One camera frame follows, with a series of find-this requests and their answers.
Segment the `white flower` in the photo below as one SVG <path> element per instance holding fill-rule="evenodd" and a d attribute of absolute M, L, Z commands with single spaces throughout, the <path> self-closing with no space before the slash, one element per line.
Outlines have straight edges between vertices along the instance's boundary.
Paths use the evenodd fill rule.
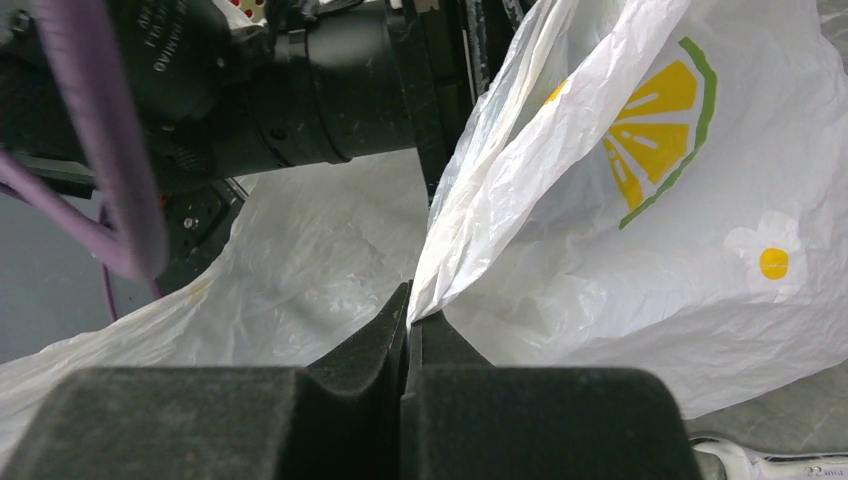
<path fill-rule="evenodd" d="M 752 293 L 782 302 L 807 281 L 807 255 L 798 236 L 798 221 L 784 213 L 766 212 L 757 230 L 731 231 L 724 246 L 748 264 Z"/>

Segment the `plastic bag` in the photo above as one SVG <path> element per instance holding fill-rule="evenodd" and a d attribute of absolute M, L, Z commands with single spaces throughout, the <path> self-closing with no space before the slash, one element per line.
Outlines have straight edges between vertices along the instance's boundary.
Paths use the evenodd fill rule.
<path fill-rule="evenodd" d="M 510 53 L 410 321 L 447 306 L 496 364 L 647 369 L 690 418 L 848 357 L 848 78 L 814 2 L 540 0 Z"/>
<path fill-rule="evenodd" d="M 412 278 L 426 225 L 412 151 L 259 175 L 230 242 L 196 281 L 101 331 L 0 365 L 0 469 L 41 399 L 73 370 L 320 358 Z"/>

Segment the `lemon slice graphic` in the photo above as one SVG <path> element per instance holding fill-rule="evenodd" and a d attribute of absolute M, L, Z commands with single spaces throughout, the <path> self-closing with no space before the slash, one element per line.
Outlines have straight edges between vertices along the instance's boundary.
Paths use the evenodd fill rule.
<path fill-rule="evenodd" d="M 716 74 L 689 38 L 655 67 L 603 138 L 629 213 L 624 228 L 674 185 L 707 139 L 715 110 Z"/>

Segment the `yellow circle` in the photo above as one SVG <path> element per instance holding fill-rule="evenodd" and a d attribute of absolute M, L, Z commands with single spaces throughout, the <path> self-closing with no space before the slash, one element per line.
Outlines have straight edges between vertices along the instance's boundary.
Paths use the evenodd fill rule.
<path fill-rule="evenodd" d="M 760 255 L 760 271 L 769 280 L 780 280 L 789 273 L 789 254 L 779 248 L 767 248 Z"/>

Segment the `purple tube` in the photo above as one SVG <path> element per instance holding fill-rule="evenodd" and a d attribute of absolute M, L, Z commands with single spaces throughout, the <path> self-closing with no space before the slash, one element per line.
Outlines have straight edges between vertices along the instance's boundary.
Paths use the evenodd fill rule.
<path fill-rule="evenodd" d="M 41 209 L 110 270 L 132 279 L 158 276 L 168 263 L 165 222 L 141 125 L 103 0 L 32 0 L 53 75 L 112 231 L 87 218 L 8 152 L 0 152 L 2 193 Z"/>

